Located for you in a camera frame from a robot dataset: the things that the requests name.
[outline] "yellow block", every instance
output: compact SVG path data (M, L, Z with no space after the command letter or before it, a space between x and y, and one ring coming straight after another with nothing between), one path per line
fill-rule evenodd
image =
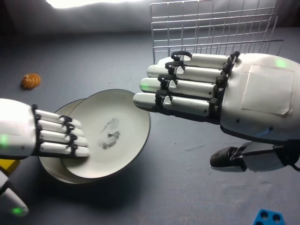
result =
M11 173L20 164L20 160L0 159L0 167Z

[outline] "yellow object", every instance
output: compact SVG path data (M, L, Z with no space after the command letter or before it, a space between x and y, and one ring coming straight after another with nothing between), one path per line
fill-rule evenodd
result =
M22 86L24 89L33 89L41 83L41 78L37 74L26 74L22 80Z
M0 159L0 167L7 173L11 173L20 164L20 160Z

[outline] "metal wire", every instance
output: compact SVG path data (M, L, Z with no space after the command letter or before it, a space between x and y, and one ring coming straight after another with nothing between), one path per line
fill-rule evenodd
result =
M190 0L153 3L150 6L153 63L172 51L226 54L227 49L267 53L278 16L270 5L257 0Z

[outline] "plate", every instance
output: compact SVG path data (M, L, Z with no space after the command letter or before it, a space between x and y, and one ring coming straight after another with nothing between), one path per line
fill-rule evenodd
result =
M83 99L71 102L65 105L64 107L60 108L55 113L59 115L69 115L72 112L72 110L75 109L76 106L78 106L82 101ZM50 175L65 183L83 184L93 181L92 179L81 178L72 174L61 164L59 158L39 157L39 160L42 166Z
M82 124L90 157L61 158L82 178L101 178L127 166L142 150L150 131L150 115L133 103L128 90L105 90L82 101L70 114Z

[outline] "blue block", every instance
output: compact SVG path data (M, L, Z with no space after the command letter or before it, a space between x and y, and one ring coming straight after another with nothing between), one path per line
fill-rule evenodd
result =
M279 212L259 210L253 225L285 225L285 221Z

